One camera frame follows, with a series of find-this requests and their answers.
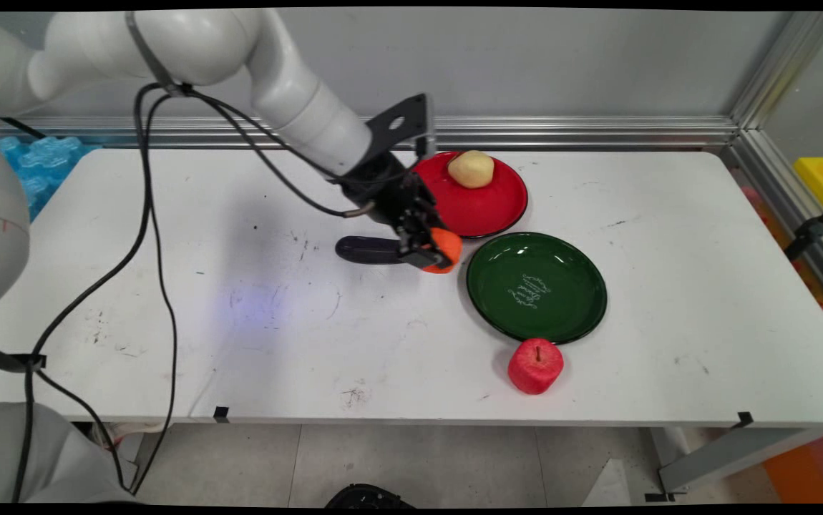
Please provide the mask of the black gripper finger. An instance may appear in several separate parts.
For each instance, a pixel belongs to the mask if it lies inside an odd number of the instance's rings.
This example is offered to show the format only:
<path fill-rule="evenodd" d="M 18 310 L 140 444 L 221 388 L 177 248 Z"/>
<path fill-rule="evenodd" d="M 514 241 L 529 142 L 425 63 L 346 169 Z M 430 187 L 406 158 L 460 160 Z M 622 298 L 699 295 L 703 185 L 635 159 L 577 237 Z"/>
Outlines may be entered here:
<path fill-rule="evenodd" d="M 441 218 L 437 206 L 435 206 L 434 203 L 419 202 L 419 215 L 428 228 L 440 228 L 449 231 L 449 228 L 444 224 L 443 218 Z"/>
<path fill-rule="evenodd" d="M 449 231 L 421 230 L 399 235 L 398 260 L 426 273 L 449 272 Z"/>

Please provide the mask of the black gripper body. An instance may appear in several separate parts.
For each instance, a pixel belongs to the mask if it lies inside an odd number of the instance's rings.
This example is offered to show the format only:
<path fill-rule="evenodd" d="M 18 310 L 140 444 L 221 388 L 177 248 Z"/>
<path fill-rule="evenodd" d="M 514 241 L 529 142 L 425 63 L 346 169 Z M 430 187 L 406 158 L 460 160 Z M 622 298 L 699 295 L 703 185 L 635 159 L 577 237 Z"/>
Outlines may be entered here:
<path fill-rule="evenodd" d="M 419 215 L 419 202 L 437 206 L 424 180 L 386 151 L 346 174 L 343 195 L 359 208 L 372 205 L 366 212 L 374 222 L 388 225 L 397 237 L 402 232 L 432 230 Z"/>

